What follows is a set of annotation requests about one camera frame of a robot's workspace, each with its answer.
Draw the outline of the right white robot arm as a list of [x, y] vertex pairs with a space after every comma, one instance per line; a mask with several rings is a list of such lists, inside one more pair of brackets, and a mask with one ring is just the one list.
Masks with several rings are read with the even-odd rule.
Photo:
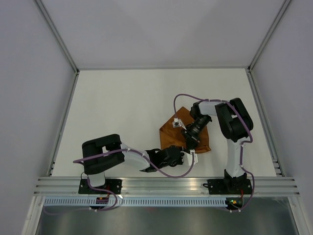
[[248, 195], [253, 193], [254, 183], [247, 178], [243, 169], [244, 144], [253, 141], [253, 121], [240, 98], [230, 101], [198, 101], [190, 110], [193, 122], [183, 127], [188, 150], [200, 144], [200, 132], [216, 116], [220, 130], [227, 140], [227, 164], [223, 179], [207, 180], [203, 184], [210, 195]]

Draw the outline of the brown cloth napkin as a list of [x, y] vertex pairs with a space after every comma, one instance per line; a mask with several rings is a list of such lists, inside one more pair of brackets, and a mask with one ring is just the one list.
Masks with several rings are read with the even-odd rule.
[[[191, 124], [194, 120], [189, 114], [189, 110], [187, 110], [185, 107], [181, 107], [179, 110], [177, 110], [177, 116], [179, 119], [182, 120], [182, 122], [186, 125]], [[182, 127], [173, 127], [173, 120], [175, 116], [172, 116], [162, 127], [159, 129], [160, 134], [160, 146], [161, 149], [165, 149], [167, 147], [170, 147], [171, 145], [184, 147], [186, 146], [186, 140], [182, 134]], [[204, 129], [200, 132], [200, 143], [195, 148], [195, 152], [197, 154], [200, 153], [206, 153], [211, 151], [211, 148], [209, 146], [209, 134], [207, 127], [204, 127]]]

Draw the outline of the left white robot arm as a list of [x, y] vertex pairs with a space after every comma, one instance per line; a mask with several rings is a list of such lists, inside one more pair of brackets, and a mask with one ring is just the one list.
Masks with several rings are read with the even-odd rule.
[[133, 151], [124, 144], [118, 134], [112, 134], [82, 144], [83, 159], [77, 162], [84, 166], [89, 187], [97, 194], [107, 188], [105, 171], [120, 164], [134, 167], [140, 172], [152, 173], [170, 166], [183, 164], [182, 147], [170, 146], [163, 150]]

